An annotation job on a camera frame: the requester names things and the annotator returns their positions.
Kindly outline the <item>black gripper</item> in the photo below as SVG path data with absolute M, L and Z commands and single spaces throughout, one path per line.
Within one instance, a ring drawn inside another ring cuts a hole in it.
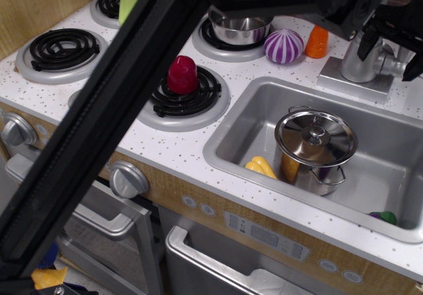
M 362 29 L 357 55 L 364 61 L 382 39 L 407 48 L 403 81 L 422 75 L 422 0 L 403 6 L 380 5 Z

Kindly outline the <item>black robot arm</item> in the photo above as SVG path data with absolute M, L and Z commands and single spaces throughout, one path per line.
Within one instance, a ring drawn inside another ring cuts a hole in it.
M 229 17 L 311 15 L 335 35 L 371 30 L 419 50 L 418 35 L 372 21 L 382 0 L 139 0 L 100 65 L 1 215 L 1 280 L 31 283 L 31 273 L 112 155 L 204 13 Z

